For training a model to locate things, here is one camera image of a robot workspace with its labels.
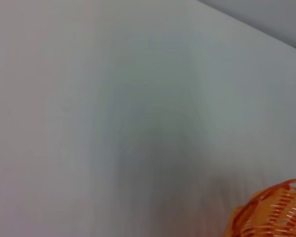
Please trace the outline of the orange wire basket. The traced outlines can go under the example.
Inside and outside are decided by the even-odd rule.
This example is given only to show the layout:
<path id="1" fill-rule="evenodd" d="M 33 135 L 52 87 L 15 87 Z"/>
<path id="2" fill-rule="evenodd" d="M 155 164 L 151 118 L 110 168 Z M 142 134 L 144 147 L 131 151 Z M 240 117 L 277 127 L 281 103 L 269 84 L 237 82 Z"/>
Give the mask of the orange wire basket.
<path id="1" fill-rule="evenodd" d="M 222 237 L 296 237 L 296 179 L 261 190 L 234 209 Z"/>

